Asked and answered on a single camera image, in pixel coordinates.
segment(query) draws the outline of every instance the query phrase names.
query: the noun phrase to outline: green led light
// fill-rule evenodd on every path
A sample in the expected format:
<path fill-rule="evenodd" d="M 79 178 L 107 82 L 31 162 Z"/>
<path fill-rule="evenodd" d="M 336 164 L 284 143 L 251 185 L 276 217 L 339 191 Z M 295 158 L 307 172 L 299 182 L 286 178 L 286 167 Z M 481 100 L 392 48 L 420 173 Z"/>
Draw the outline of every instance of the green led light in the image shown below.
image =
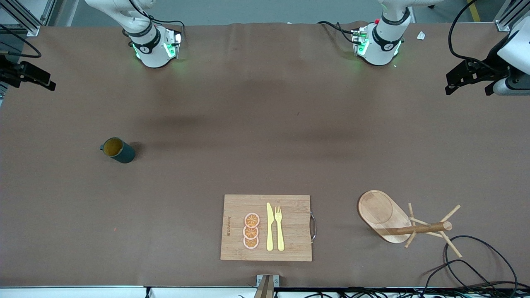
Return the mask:
<path fill-rule="evenodd" d="M 166 49 L 167 55 L 168 55 L 170 58 L 175 57 L 175 47 L 174 47 L 174 46 L 172 46 L 172 45 L 167 45 L 166 43 L 164 43 L 164 48 Z"/>
<path fill-rule="evenodd" d="M 138 53 L 138 50 L 136 49 L 136 46 L 134 45 L 134 43 L 132 45 L 132 48 L 134 49 L 134 52 L 136 52 L 136 58 L 141 59 L 140 54 Z"/>
<path fill-rule="evenodd" d="M 370 45 L 370 41 L 368 40 L 368 38 L 365 39 L 365 41 L 359 46 L 359 55 L 363 56 L 365 53 L 366 53 L 366 49 L 368 48 L 368 46 Z"/>
<path fill-rule="evenodd" d="M 394 52 L 394 56 L 398 54 L 399 46 L 401 45 L 401 42 L 399 42 L 396 46 L 396 51 Z"/>

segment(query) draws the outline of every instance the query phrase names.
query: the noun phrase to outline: brown table cover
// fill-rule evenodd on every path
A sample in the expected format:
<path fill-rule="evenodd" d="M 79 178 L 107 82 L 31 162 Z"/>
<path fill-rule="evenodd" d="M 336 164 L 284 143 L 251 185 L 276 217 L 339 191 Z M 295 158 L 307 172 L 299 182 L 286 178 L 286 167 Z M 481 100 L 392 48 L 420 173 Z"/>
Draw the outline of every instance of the brown table cover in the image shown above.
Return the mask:
<path fill-rule="evenodd" d="M 448 29 L 411 25 L 375 67 L 322 25 L 189 27 L 181 59 L 149 69 L 121 28 L 42 28 L 32 62 L 57 90 L 25 83 L 0 109 L 0 285 L 423 286 L 443 240 L 380 239 L 356 210 L 371 189 L 424 221 L 461 204 L 448 235 L 488 241 L 530 282 L 530 100 L 485 83 L 446 96 Z M 455 49 L 484 58 L 502 37 L 461 24 Z M 113 136 L 133 163 L 100 152 Z M 225 194 L 311 195 L 313 262 L 221 261 Z M 511 279 L 485 247 L 455 245 Z M 458 284 L 442 271 L 431 285 Z"/>

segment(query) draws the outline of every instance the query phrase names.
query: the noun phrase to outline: orange slice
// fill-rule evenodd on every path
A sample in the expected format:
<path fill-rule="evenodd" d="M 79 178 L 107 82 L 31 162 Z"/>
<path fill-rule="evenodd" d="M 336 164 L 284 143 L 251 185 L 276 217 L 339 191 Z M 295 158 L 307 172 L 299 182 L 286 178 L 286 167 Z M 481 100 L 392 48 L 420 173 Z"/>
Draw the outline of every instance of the orange slice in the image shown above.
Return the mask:
<path fill-rule="evenodd" d="M 247 238 L 243 238 L 243 244 L 248 249 L 254 249 L 254 248 L 258 247 L 258 244 L 260 244 L 260 239 L 256 238 L 256 239 L 250 240 L 250 239 L 247 239 Z"/>
<path fill-rule="evenodd" d="M 260 231 L 258 230 L 257 227 L 247 227 L 247 226 L 245 226 L 243 228 L 243 236 L 245 236 L 245 238 L 248 239 L 248 240 L 256 239 L 258 237 L 259 233 L 260 233 Z"/>
<path fill-rule="evenodd" d="M 260 217 L 256 213 L 251 212 L 245 216 L 245 225 L 247 227 L 257 227 L 259 224 Z"/>

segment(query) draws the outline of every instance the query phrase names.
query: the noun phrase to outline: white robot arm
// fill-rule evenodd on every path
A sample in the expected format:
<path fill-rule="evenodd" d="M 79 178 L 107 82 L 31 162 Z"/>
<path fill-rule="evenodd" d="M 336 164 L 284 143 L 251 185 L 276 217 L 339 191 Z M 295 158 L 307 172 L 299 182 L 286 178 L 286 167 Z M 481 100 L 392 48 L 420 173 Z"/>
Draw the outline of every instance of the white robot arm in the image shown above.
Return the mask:
<path fill-rule="evenodd" d="M 136 56 L 148 67 L 162 67 L 176 58 L 181 35 L 153 23 L 144 9 L 156 0 L 85 0 L 86 3 L 118 22 L 132 40 Z"/>
<path fill-rule="evenodd" d="M 530 16 L 522 19 L 509 35 L 496 44 L 483 61 L 465 59 L 449 73 L 445 92 L 493 81 L 486 95 L 530 95 Z"/>
<path fill-rule="evenodd" d="M 354 32 L 354 52 L 373 65 L 388 64 L 398 54 L 403 33 L 410 24 L 409 7 L 435 5 L 443 0 L 377 0 L 383 7 L 378 23 Z"/>

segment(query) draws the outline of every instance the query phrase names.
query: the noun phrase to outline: mug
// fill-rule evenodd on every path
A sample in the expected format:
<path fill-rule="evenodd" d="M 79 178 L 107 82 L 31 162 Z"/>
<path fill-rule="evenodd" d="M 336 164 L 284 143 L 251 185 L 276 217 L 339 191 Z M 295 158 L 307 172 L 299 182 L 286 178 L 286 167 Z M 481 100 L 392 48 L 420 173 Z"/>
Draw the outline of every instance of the mug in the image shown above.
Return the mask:
<path fill-rule="evenodd" d="M 133 161 L 136 156 L 134 149 L 117 137 L 105 141 L 105 143 L 101 145 L 100 150 L 103 151 L 106 156 L 121 163 L 129 163 Z"/>

